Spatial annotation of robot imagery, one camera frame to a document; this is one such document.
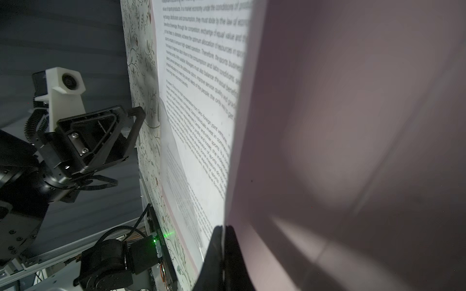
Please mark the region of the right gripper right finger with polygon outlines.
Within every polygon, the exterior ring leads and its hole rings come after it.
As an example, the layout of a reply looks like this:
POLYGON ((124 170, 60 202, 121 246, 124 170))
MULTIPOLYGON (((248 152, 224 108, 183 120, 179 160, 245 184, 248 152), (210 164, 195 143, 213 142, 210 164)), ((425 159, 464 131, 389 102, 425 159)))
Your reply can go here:
POLYGON ((255 291, 233 226, 225 227, 224 273, 226 291, 255 291))

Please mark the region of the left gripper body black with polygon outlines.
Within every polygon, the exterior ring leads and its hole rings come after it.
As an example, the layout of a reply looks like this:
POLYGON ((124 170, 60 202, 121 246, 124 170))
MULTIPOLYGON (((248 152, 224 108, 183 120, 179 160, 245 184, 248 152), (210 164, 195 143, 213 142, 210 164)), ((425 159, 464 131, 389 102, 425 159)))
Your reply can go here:
POLYGON ((110 107, 57 122, 54 132, 36 132, 43 158, 40 178, 54 189, 107 189, 118 181, 100 171, 126 161, 146 114, 142 107, 110 107))

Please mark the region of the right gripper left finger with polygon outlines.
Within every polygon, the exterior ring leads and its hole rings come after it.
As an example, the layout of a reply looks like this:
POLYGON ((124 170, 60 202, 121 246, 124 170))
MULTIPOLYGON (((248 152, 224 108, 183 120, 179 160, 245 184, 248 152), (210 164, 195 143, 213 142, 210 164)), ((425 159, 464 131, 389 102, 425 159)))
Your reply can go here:
POLYGON ((222 291, 223 290, 223 227, 217 226, 211 236, 206 252, 205 261, 193 291, 222 291))

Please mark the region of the printed white paper sheet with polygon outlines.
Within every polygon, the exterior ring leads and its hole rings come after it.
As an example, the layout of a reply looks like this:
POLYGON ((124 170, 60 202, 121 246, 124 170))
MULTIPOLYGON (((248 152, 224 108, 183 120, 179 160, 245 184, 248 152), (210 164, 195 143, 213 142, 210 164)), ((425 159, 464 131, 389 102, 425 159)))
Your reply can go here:
POLYGON ((161 182, 195 270, 225 217, 235 126, 257 60, 266 1, 153 1, 161 182))

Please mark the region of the pink file folder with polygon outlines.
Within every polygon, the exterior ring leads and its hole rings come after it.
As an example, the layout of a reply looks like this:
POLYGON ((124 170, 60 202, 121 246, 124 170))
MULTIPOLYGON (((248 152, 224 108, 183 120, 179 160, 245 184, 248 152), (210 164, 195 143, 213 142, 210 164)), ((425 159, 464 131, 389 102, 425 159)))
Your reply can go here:
POLYGON ((303 291, 466 288, 464 1, 271 1, 230 220, 303 291))

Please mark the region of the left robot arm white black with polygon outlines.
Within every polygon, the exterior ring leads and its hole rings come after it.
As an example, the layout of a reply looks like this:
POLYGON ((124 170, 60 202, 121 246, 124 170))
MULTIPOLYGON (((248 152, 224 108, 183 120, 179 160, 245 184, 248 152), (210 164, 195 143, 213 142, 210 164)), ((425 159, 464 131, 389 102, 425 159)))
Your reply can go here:
POLYGON ((61 119, 28 142, 1 132, 2 266, 35 241, 50 204, 117 186, 101 171, 128 159, 145 117, 141 107, 115 106, 61 119))

